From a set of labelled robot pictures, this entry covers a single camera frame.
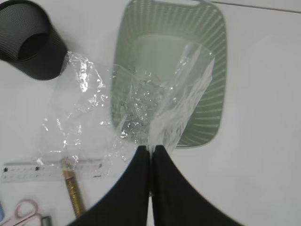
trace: crumpled plastic wrap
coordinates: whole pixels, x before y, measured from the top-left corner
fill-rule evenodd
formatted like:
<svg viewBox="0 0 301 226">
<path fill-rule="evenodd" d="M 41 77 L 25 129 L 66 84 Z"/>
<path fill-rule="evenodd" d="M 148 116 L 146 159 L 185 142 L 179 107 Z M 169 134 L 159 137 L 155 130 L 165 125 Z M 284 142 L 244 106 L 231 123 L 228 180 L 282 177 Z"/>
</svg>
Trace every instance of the crumpled plastic wrap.
<svg viewBox="0 0 301 226">
<path fill-rule="evenodd" d="M 214 65 L 214 56 L 196 43 L 186 46 L 174 79 L 165 83 L 144 69 L 96 65 L 73 52 L 66 60 L 42 123 L 37 162 L 100 158 L 104 175 L 114 159 L 131 160 L 139 145 L 174 150 Z"/>
</svg>

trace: green plastic basket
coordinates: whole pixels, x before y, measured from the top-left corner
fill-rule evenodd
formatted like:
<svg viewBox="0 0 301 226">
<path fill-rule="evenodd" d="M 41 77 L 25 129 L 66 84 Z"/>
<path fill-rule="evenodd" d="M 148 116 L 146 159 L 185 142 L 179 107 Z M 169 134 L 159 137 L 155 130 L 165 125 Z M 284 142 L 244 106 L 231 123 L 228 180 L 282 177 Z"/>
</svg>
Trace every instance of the green plastic basket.
<svg viewBox="0 0 301 226">
<path fill-rule="evenodd" d="M 215 55 L 213 80 L 201 98 L 178 144 L 195 147 L 211 141 L 220 126 L 226 73 L 227 34 L 219 9 L 206 1 L 196 6 L 154 0 L 133 0 L 124 13 L 119 31 L 115 64 L 129 71 L 136 67 L 156 74 L 161 81 L 172 79 L 183 47 L 191 41 L 205 46 Z M 121 90 L 130 81 L 112 85 L 112 120 L 120 120 Z"/>
</svg>

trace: blue object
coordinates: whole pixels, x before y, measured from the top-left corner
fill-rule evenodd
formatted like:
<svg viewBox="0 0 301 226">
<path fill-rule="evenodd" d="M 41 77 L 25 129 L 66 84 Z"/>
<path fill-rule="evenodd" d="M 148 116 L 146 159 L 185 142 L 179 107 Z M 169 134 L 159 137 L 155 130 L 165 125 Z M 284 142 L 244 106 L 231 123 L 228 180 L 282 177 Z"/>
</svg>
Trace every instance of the blue object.
<svg viewBox="0 0 301 226">
<path fill-rule="evenodd" d="M 0 221 L 2 221 L 3 219 L 4 219 L 4 212 L 3 212 L 2 206 L 0 204 Z"/>
</svg>

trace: basket handle hole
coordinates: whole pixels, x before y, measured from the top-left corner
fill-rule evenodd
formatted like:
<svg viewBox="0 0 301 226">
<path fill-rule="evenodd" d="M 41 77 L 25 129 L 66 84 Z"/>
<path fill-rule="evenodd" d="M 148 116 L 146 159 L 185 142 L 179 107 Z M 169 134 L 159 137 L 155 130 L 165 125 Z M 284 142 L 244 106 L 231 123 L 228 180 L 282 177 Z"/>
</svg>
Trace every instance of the basket handle hole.
<svg viewBox="0 0 301 226">
<path fill-rule="evenodd" d="M 198 6 L 200 2 L 198 0 L 154 0 L 157 2 L 166 2 L 178 5 Z"/>
</svg>

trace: pink scissors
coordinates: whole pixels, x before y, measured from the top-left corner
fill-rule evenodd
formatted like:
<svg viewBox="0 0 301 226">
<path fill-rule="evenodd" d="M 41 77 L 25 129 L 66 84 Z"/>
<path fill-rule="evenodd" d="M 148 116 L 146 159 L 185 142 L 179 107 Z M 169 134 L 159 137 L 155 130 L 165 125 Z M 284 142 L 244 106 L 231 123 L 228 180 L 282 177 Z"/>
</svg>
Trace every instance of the pink scissors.
<svg viewBox="0 0 301 226">
<path fill-rule="evenodd" d="M 31 207 L 31 210 L 26 214 L 20 214 L 20 208 L 23 205 L 26 205 L 26 207 Z M 23 226 L 26 223 L 35 219 L 39 220 L 41 226 L 42 216 L 38 213 L 38 205 L 33 200 L 24 199 L 16 205 L 14 215 L 1 226 Z"/>
</svg>

